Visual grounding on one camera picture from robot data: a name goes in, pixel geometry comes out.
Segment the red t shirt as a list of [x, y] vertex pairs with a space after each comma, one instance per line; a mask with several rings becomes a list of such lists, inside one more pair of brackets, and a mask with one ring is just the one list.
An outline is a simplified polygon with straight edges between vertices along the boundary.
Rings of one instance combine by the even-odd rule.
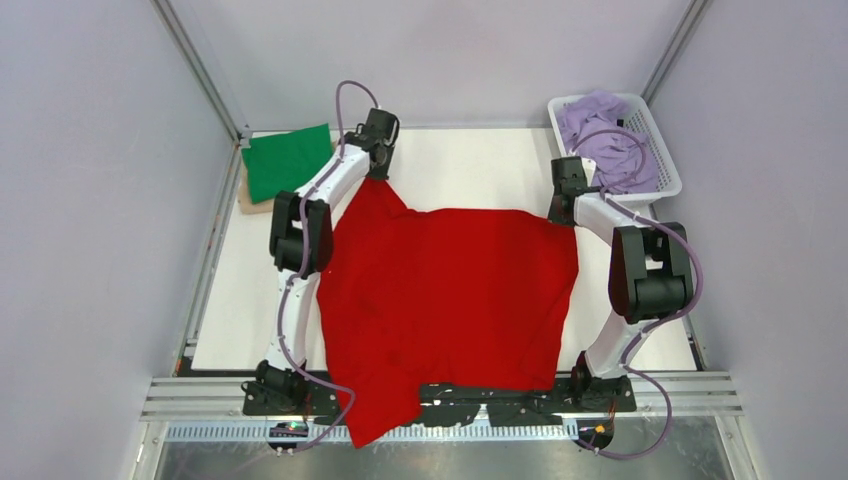
[[415, 420], [429, 383], [551, 388], [579, 273], [573, 228], [521, 210], [416, 211], [368, 179], [334, 241], [317, 302], [355, 447]]

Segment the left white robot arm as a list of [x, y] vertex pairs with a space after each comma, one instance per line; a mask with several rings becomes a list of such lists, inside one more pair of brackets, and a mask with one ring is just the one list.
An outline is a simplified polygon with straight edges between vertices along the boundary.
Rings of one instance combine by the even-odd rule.
[[398, 117], [379, 107], [344, 133], [333, 155], [294, 192], [274, 199], [269, 253], [279, 274], [275, 325], [265, 358], [241, 385], [248, 416], [303, 414], [315, 389], [342, 386], [307, 371], [306, 337], [314, 295], [332, 258], [332, 212], [362, 179], [385, 180], [400, 131]]

